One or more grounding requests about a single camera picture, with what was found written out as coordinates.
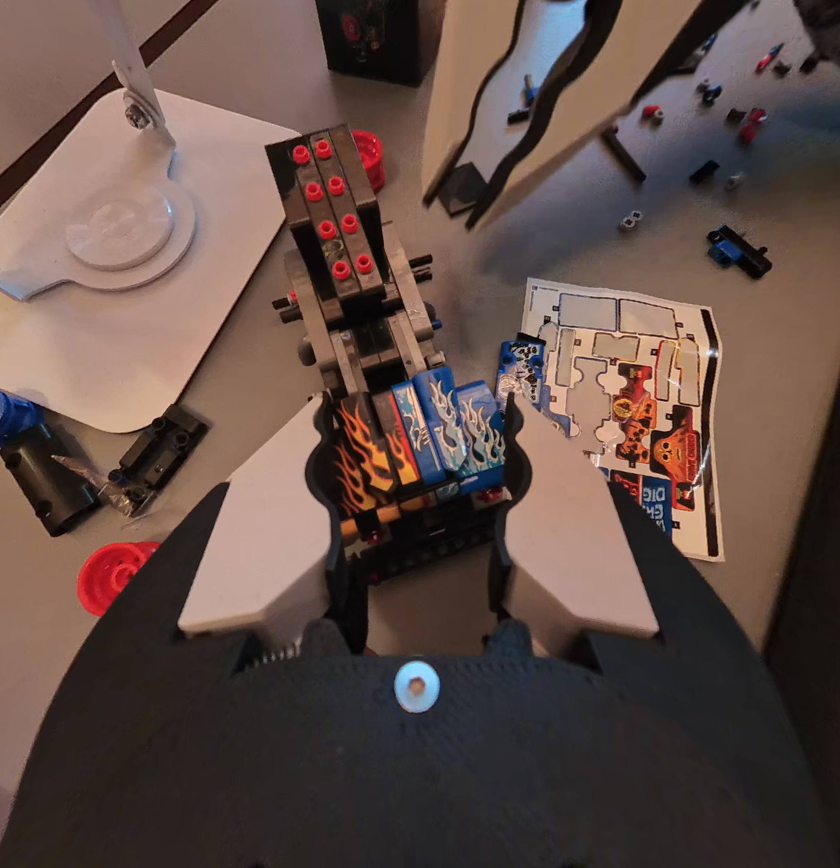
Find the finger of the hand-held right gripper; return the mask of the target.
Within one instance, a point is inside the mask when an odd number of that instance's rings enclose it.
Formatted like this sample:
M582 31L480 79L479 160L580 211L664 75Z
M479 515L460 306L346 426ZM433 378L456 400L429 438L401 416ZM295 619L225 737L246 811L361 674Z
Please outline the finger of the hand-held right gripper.
M448 1L427 112L422 203L429 207L460 163L482 95L512 56L525 1Z
M466 228L489 225L519 205L744 5L586 2L583 28L540 85L526 131L494 169Z

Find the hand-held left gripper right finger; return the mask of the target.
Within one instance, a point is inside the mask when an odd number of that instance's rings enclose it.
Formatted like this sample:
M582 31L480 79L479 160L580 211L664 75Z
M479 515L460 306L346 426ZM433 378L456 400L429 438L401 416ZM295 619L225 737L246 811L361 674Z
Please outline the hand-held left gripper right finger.
M522 395L505 414L491 604L532 639L598 631L651 639L659 625L604 475Z

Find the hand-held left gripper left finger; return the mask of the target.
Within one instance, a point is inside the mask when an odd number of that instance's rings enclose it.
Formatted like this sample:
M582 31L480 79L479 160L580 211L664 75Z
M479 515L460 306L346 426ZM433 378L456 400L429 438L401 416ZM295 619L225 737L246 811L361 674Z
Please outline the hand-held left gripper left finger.
M300 636L310 621L342 615L336 440L321 392L231 474L178 618L186 635Z

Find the blue skull sticker panel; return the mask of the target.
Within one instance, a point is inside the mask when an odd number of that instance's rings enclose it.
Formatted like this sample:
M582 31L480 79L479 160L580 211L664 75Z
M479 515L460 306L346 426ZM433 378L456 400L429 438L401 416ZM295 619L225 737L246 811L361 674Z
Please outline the blue skull sticker panel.
M518 335L501 343L494 396L502 413L508 396L520 393L536 409L541 404L544 372L544 342Z

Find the toy brick truck model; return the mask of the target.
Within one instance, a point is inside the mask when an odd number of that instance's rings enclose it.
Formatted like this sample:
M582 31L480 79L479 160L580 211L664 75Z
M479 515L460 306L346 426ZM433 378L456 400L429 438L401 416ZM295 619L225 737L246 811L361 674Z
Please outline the toy brick truck model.
M346 125L267 144L294 249L273 305L301 320L298 356L334 407L336 504L349 565L369 585L493 538L510 499L504 419L485 381L459 384L441 328Z

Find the person's right forearm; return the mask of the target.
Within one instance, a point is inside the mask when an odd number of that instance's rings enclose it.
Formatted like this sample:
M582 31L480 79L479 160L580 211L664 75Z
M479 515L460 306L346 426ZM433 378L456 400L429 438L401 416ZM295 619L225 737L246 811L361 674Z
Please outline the person's right forearm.
M794 1L820 59L840 68L840 1Z

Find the black toy set box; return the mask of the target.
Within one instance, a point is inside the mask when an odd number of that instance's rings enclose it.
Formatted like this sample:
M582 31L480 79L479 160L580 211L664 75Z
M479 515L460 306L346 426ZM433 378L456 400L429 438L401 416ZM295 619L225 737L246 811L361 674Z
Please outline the black toy set box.
M327 68L418 88L436 60L445 1L317 1Z

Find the thin black rod piece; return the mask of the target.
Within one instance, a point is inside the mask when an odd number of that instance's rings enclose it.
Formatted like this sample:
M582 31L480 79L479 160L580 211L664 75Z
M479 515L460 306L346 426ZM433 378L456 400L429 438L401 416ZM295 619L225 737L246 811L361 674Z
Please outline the thin black rod piece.
M610 157L624 171L625 175L636 185L642 185L647 174L640 167L631 153L619 140L619 127L616 124L609 125L599 136Z

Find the red wheel rim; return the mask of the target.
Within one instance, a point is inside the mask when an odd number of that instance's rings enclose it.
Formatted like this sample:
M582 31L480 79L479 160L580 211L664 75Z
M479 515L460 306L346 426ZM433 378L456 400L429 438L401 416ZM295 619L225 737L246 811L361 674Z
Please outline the red wheel rim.
M351 134L373 193L378 194L386 183L382 142L375 134L365 130L353 129Z
M82 564L76 591L81 606L100 617L160 547L159 542L113 542L98 548Z

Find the black studded plate piece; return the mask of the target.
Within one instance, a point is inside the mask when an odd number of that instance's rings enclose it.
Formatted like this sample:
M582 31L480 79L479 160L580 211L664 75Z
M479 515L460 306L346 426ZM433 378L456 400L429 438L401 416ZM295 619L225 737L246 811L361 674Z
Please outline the black studded plate piece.
M172 404L144 428L110 472L126 491L162 491L210 430L207 421Z

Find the small clear parts bag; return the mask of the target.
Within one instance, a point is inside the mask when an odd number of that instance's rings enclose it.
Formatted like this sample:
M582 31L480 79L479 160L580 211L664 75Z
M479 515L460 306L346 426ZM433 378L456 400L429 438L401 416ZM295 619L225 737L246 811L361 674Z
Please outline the small clear parts bag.
M93 471L91 485L101 505L126 519L145 515L159 496L154 487L133 477L121 466L108 472Z

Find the scattered small brick pieces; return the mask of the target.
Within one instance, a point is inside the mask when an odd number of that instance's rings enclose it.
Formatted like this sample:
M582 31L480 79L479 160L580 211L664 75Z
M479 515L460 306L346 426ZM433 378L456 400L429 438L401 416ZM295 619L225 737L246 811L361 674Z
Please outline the scattered small brick pieces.
M778 60L756 72L778 43ZM799 108L821 109L835 68L773 71L779 61L797 68L813 49L792 4L748 8L720 29L695 73L668 77L605 125L645 180L630 175L601 134L589 136L544 170L496 226L554 251L702 234L749 206L759 184L786 173L797 149L826 138L792 117Z

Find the black cylinder brick piece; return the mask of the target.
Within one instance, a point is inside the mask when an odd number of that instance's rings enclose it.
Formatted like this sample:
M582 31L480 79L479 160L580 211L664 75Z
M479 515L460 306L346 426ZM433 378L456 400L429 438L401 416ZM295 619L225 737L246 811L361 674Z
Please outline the black cylinder brick piece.
M64 440L44 422L22 430L0 449L0 458L50 537L66 535L100 509L94 486L58 458L69 458Z

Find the blue wheel rim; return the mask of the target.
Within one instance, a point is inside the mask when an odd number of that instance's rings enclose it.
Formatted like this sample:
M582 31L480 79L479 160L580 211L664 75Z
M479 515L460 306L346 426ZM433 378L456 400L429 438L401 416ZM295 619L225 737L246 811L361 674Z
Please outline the blue wheel rim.
M0 450L22 431L45 421L42 408L25 398L0 390Z

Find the white book stand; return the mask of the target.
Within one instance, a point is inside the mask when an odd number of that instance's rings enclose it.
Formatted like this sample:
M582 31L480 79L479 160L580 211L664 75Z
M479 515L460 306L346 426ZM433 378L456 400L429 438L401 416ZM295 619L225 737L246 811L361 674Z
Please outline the white book stand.
M119 2L121 88L0 212L0 390L92 428L184 391L285 219L265 147L295 130L154 89Z

